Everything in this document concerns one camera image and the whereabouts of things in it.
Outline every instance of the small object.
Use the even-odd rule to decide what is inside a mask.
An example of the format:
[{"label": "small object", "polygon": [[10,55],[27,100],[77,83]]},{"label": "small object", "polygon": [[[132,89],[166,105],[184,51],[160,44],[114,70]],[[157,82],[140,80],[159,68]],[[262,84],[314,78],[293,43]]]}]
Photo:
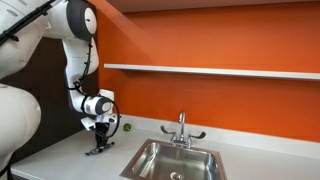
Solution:
[{"label": "small object", "polygon": [[124,130],[124,131],[130,131],[130,129],[131,129],[131,125],[130,125],[129,123],[125,123],[125,124],[123,125],[123,130]]}]

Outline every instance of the faucet handle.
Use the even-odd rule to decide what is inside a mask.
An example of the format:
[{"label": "faucet handle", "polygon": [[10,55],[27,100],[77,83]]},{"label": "faucet handle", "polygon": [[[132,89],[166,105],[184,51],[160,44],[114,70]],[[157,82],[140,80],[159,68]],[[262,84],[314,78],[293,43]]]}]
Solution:
[{"label": "faucet handle", "polygon": [[202,139],[202,138],[206,137],[206,133],[202,131],[202,133],[199,136],[193,136],[193,135],[189,134],[188,137],[189,138],[193,137],[193,138],[196,138],[196,139]]},{"label": "faucet handle", "polygon": [[164,133],[166,133],[166,134],[173,134],[173,135],[176,134],[176,132],[168,132],[168,131],[164,128],[164,126],[161,126],[160,129],[161,129],[162,132],[164,132]]}]

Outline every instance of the white countertop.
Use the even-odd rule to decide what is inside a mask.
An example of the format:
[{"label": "white countertop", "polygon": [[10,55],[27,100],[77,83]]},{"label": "white countertop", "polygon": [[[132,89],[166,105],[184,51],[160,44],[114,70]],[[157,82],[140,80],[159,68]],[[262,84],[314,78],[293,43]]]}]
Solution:
[{"label": "white countertop", "polygon": [[[114,147],[99,155],[86,156],[85,152],[93,149],[96,142],[93,132],[81,131],[14,164],[12,172],[30,180],[123,179],[119,174],[146,139],[169,142],[170,137],[163,134],[160,127],[157,132],[149,131],[138,129],[133,123],[131,131],[125,132],[121,125],[110,139],[115,142]],[[193,146],[220,152],[228,180],[320,179],[319,159],[218,143],[206,138],[194,140]]]}]

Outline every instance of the faucet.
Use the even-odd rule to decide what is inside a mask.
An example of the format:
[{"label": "faucet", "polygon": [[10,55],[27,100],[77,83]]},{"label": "faucet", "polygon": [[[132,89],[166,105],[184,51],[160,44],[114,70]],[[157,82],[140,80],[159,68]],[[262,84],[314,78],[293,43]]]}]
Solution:
[{"label": "faucet", "polygon": [[176,136],[177,133],[176,132],[168,132],[168,131],[166,131],[164,126],[161,126],[160,129],[161,129],[162,132],[164,132],[166,134],[172,134],[171,142],[173,144],[181,144],[181,145],[190,147],[191,144],[192,144],[192,139],[191,138],[202,139],[202,138],[204,138],[206,136],[206,133],[202,132],[199,136],[193,136],[193,135],[189,134],[188,137],[185,138],[184,137],[185,117],[186,117],[186,114],[185,114],[185,112],[182,111],[180,113],[179,120],[178,120],[178,123],[181,124],[181,131],[180,131],[180,138],[179,139],[177,139],[177,136]]}]

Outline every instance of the stainless steel sink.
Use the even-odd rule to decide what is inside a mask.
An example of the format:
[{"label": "stainless steel sink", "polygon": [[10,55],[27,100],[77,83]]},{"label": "stainless steel sink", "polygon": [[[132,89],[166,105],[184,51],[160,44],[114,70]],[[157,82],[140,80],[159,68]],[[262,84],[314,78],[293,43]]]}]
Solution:
[{"label": "stainless steel sink", "polygon": [[120,176],[137,180],[226,179],[218,152],[152,139],[146,140]]}]

